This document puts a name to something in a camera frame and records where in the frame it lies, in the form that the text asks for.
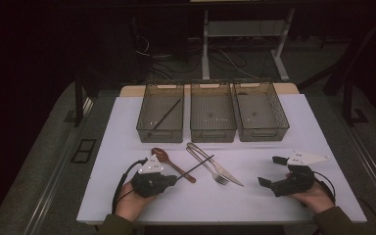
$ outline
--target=dark sleeve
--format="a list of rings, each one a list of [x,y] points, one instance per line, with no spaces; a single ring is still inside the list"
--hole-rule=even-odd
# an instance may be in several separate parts
[[[354,224],[339,207],[323,211],[313,217],[323,235],[367,235],[367,231]]]
[[[129,235],[133,230],[133,223],[115,214],[108,214],[100,227],[100,235]]]

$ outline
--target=knife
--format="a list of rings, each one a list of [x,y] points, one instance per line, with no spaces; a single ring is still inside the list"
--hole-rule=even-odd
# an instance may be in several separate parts
[[[206,158],[206,159],[209,158],[209,156],[202,149],[200,149],[197,145],[195,145],[194,143],[189,142],[187,144],[187,147],[190,148],[190,149],[192,149],[192,150],[194,150],[194,151],[196,151],[196,152],[198,152],[204,158]],[[226,177],[231,182],[244,187],[244,185],[240,182],[240,180],[238,180],[236,177],[234,177],[232,174],[230,174],[224,167],[222,167],[220,164],[218,164],[215,160],[210,159],[210,163],[212,163],[212,165],[214,166],[215,170],[219,174],[221,174],[222,176]]]

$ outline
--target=wooden spoon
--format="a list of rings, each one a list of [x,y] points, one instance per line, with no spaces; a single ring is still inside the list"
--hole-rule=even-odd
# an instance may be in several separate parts
[[[160,149],[160,148],[153,148],[151,150],[151,153],[152,153],[152,155],[154,155],[154,154],[157,155],[157,158],[160,161],[160,163],[168,164],[168,165],[172,166],[181,175],[184,175],[184,177],[186,179],[188,179],[191,183],[195,183],[195,181],[197,181],[194,177],[192,177],[189,174],[185,174],[185,171],[183,169],[179,168],[176,164],[174,164],[173,162],[171,162],[170,159],[169,159],[169,156],[167,155],[167,153],[165,152],[165,150]]]

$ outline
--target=white tabletop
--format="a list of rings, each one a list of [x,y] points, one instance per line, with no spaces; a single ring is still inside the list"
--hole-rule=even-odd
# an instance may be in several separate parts
[[[185,151],[191,141],[189,109],[184,109],[184,142],[181,144],[141,143],[136,131],[142,97],[118,97],[94,164],[77,220],[99,224],[111,212],[112,197],[121,176],[131,164],[150,156],[151,149],[167,151],[170,159],[188,170],[198,162]],[[268,188],[259,186],[258,177],[278,181],[289,172],[284,165],[274,164],[273,156],[288,158],[294,150],[327,155],[331,160],[311,165],[311,169],[327,176],[334,184],[337,205],[354,222],[366,221],[353,191],[341,172],[319,125],[300,94],[279,95],[290,129],[281,142],[240,142],[197,145],[238,178],[245,186],[226,186],[212,180],[202,166],[191,172],[197,179],[190,183],[182,178],[168,187],[150,204],[136,221],[137,224],[286,224],[312,222],[312,214],[297,201],[276,198]],[[185,107],[190,107],[185,97]],[[135,167],[128,176],[130,180]],[[179,174],[164,164],[164,175]]]

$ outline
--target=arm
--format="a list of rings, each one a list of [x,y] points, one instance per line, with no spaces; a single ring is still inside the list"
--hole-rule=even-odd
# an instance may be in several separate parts
[[[367,231],[353,224],[348,216],[336,207],[328,197],[320,184],[315,182],[313,186],[303,192],[289,195],[305,204],[314,214],[314,222],[318,225],[323,235],[367,235]]]
[[[120,190],[119,198],[132,191],[132,185],[127,182]],[[116,207],[115,214],[108,214],[100,229],[100,235],[128,235],[133,229],[133,222],[156,196],[143,198],[134,192],[121,198]]]

